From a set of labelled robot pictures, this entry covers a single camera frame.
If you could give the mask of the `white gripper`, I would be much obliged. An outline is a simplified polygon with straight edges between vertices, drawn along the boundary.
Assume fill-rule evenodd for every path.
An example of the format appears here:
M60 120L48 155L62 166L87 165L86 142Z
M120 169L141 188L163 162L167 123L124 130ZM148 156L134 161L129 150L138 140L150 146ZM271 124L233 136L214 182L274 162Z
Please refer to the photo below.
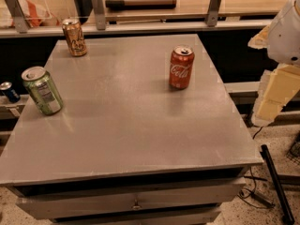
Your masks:
M271 59L284 63L273 71L265 70L260 79L251 122L256 127L266 127L300 91L300 0L288 0L270 26L265 26L247 45L257 50L267 47Z

